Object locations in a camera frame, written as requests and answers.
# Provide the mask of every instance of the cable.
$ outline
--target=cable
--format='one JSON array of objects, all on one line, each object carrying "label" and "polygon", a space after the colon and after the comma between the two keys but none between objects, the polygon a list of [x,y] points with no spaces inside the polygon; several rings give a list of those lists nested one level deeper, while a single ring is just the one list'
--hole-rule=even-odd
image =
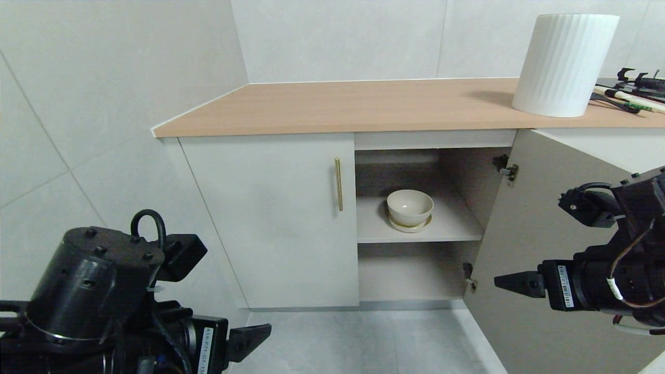
[{"label": "cable", "polygon": [[[155,225],[157,226],[157,245],[162,251],[164,251],[164,249],[166,249],[166,225],[164,224],[164,219],[162,219],[162,216],[159,213],[155,212],[154,210],[143,209],[134,215],[134,217],[132,218],[132,223],[130,224],[131,234],[133,236],[139,236],[138,222],[144,216],[150,216],[152,217],[153,220],[155,220]],[[169,332],[166,331],[164,323],[157,314],[157,302],[154,300],[154,298],[152,299],[152,302],[150,304],[150,316],[152,317],[152,323],[154,323],[154,325],[160,331],[164,339],[166,339],[166,341],[169,343],[169,345],[171,345],[173,350],[180,358],[185,374],[192,374],[192,364],[190,363],[190,360],[187,357],[187,353],[185,353],[180,344],[178,344],[178,342],[171,336],[171,334],[169,334]]]},{"label": "cable", "polygon": [[646,335],[646,336],[665,335],[665,329],[643,329],[640,327],[622,325],[620,323],[622,318],[623,316],[621,315],[615,315],[614,318],[612,318],[612,324],[614,325],[614,328],[619,331],[636,335]]},{"label": "cable", "polygon": [[612,188],[612,185],[605,182],[591,182],[591,183],[584,183],[582,186],[578,187],[578,189],[582,191],[588,190],[589,188],[604,188],[606,190],[609,190]]},{"label": "cable", "polygon": [[187,357],[187,353],[185,353],[184,349],[182,349],[180,344],[176,342],[176,340],[171,336],[171,334],[169,334],[169,332],[166,331],[164,323],[162,323],[162,320],[157,315],[156,306],[157,302],[153,301],[150,307],[150,315],[152,316],[152,322],[155,324],[155,326],[160,331],[164,339],[166,339],[166,341],[171,345],[173,350],[180,358],[180,361],[182,362],[182,368],[184,369],[185,374],[192,374],[192,364],[190,363],[190,359]]},{"label": "cable", "polygon": [[614,259],[614,262],[612,263],[612,267],[610,268],[610,275],[607,278],[607,283],[609,284],[610,289],[612,290],[612,293],[614,294],[616,299],[621,301],[622,303],[626,304],[627,306],[633,307],[635,309],[646,309],[646,308],[654,307],[654,306],[662,303],[663,301],[665,301],[665,296],[661,297],[660,299],[657,299],[657,300],[654,300],[654,301],[649,301],[648,303],[643,303],[643,304],[632,303],[628,300],[625,300],[623,298],[623,295],[621,295],[621,291],[619,290],[618,286],[616,285],[616,281],[614,280],[614,272],[616,271],[616,267],[619,264],[619,262],[623,259],[623,257],[625,257],[626,254],[628,254],[628,252],[630,252],[630,250],[633,249],[633,247],[635,247],[635,245],[637,245],[637,243],[642,241],[642,239],[651,231],[651,229],[654,227],[654,222],[655,221],[656,220],[651,220],[651,224],[649,225],[649,227],[645,231],[643,231],[643,233],[641,233],[637,238],[635,238],[635,240],[633,240],[630,243],[630,245],[628,245],[628,247],[626,247],[626,249],[623,250],[623,252],[621,252],[619,254],[619,256],[616,257],[616,259]]},{"label": "cable", "polygon": [[112,367],[116,367],[117,362],[118,373],[124,374],[126,360],[124,332],[122,330],[120,321],[117,319],[114,322],[114,326],[116,328],[116,347],[113,350],[113,354],[111,356]]},{"label": "cable", "polygon": [[155,225],[157,226],[157,246],[163,251],[166,249],[166,225],[164,225],[164,219],[162,216],[155,212],[152,209],[143,209],[140,212],[136,213],[132,218],[132,223],[130,224],[130,233],[133,236],[140,236],[138,234],[138,222],[141,218],[145,216],[152,217],[155,220]]}]

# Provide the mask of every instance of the gold door handle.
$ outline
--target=gold door handle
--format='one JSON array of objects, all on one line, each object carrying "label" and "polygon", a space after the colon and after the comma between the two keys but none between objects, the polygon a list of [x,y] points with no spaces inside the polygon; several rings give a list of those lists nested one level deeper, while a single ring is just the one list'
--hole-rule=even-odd
[{"label": "gold door handle", "polygon": [[342,165],[339,161],[339,157],[334,158],[334,168],[337,171],[337,204],[339,205],[339,211],[344,210],[344,196],[342,196]]}]

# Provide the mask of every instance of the cabinet hinge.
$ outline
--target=cabinet hinge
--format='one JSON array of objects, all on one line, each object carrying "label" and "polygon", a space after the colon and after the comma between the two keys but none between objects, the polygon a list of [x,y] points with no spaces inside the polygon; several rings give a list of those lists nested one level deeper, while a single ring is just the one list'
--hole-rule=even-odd
[{"label": "cabinet hinge", "polygon": [[462,269],[464,269],[464,280],[466,283],[470,284],[471,292],[475,293],[475,290],[478,288],[478,281],[471,278],[471,273],[473,273],[473,265],[470,262],[462,263]]},{"label": "cabinet hinge", "polygon": [[513,164],[513,166],[508,167],[508,158],[509,157],[507,154],[493,157],[492,164],[501,175],[504,175],[508,179],[508,186],[512,187],[513,182],[517,179],[519,166],[517,164]]}]

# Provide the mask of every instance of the open cabinet door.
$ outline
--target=open cabinet door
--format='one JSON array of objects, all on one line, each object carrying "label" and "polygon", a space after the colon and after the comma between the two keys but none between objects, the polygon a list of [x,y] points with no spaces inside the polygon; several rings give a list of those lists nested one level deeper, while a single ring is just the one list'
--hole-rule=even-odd
[{"label": "open cabinet door", "polygon": [[618,182],[630,171],[532,130],[518,132],[512,164],[519,165],[517,179],[499,189],[471,275],[477,289],[464,297],[473,317],[510,374],[638,373],[665,350],[665,337],[623,333],[611,315],[553,311],[547,299],[494,286],[495,276],[536,270],[543,260],[572,259],[607,243],[616,225],[588,228],[560,209],[557,198],[586,182]]}]

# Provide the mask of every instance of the cabinet door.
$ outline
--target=cabinet door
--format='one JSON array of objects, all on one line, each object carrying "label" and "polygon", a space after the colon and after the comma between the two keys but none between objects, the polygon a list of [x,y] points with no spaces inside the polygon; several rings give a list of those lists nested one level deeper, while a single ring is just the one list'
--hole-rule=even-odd
[{"label": "cabinet door", "polygon": [[358,305],[353,134],[180,141],[250,308]]},{"label": "cabinet door", "polygon": [[509,164],[519,165],[517,180],[499,189],[474,264],[477,290],[464,296],[487,340],[510,374],[639,372],[665,340],[619,332],[608,314],[553,311],[547,299],[493,282],[607,243],[616,227],[588,228],[560,209],[557,198],[585,182],[615,183],[630,173],[530,130],[518,133]]}]

